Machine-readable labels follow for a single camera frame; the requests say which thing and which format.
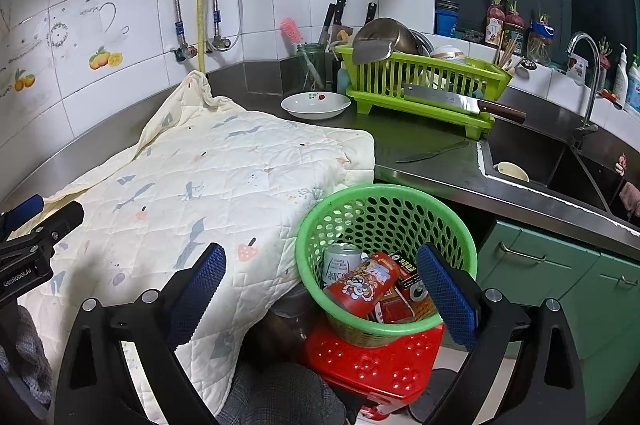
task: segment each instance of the quilted fabric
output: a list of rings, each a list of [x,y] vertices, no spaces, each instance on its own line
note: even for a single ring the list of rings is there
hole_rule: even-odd
[[[372,182],[373,168],[366,132],[245,111],[212,98],[206,77],[190,73],[136,146],[46,199],[41,218],[71,199],[85,211],[84,223],[56,245],[52,280],[20,300],[54,371],[86,298],[131,302],[216,242],[226,251],[226,275],[176,355],[217,414],[245,332],[299,280],[294,241],[303,217],[336,190]],[[136,352],[125,345],[148,417],[162,423]]]

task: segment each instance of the blue gripper pad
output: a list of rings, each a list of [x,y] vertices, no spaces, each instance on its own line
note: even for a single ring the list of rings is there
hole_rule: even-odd
[[[427,288],[433,303],[443,322],[449,329],[449,334],[456,344],[464,345],[471,352],[478,340],[476,328],[476,312],[458,289],[449,271],[452,268],[443,265],[434,254],[433,245],[422,245],[418,248],[418,275]]]
[[[43,208],[44,201],[42,197],[38,195],[31,196],[31,198],[4,214],[4,228],[2,230],[7,233],[17,230],[24,223],[42,212]]]
[[[225,249],[212,243],[191,269],[195,269],[191,281],[178,296],[170,313],[166,341],[172,351],[191,340],[220,281],[225,276]]]

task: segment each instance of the chrome faucet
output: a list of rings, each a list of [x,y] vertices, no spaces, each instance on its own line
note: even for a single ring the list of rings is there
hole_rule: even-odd
[[[593,103],[596,101],[596,89],[598,88],[598,83],[600,81],[600,51],[596,45],[596,42],[584,31],[578,31],[574,33],[569,40],[569,45],[566,49],[566,54],[571,56],[575,50],[576,44],[580,40],[586,40],[591,47],[591,51],[593,52],[593,65],[595,66],[595,70],[593,71],[593,82],[591,84],[591,92],[589,94],[589,101],[587,102],[587,110],[582,117],[582,125],[574,130],[574,140],[572,142],[572,146],[575,148],[580,148],[582,145],[583,138],[588,135],[596,132],[598,130],[598,126],[595,123],[591,123],[591,113],[593,111]]]

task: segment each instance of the floor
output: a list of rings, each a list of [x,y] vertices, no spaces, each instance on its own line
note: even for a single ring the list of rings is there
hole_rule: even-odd
[[[463,351],[457,351],[455,349],[450,349],[448,347],[441,347],[438,351],[438,356],[436,357],[435,364],[433,365],[434,369],[452,369],[454,371],[458,371],[460,366],[462,366],[463,361],[465,361],[466,353]],[[489,418],[492,418],[495,414],[495,411],[500,405],[500,401],[502,399],[502,395],[507,388],[507,384],[509,379],[511,378],[511,372],[513,371],[513,365],[515,364],[515,360],[510,358],[505,358],[502,361],[502,365],[500,366],[500,370],[498,371],[498,375],[495,378],[494,385],[491,387],[491,391],[489,391],[489,395],[487,396],[482,409],[480,410],[474,425],[483,423],[487,421]],[[365,418],[359,418],[356,422],[358,425],[370,425],[370,424],[384,424],[384,425],[415,425],[415,422],[410,416],[405,415],[392,415],[384,421],[370,421]]]

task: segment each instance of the red plastic stool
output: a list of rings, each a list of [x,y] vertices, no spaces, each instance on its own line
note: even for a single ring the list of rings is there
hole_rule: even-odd
[[[444,326],[402,337],[389,345],[366,349],[338,338],[326,318],[305,342],[303,361],[332,385],[376,402],[361,412],[383,420],[414,402],[427,387]]]

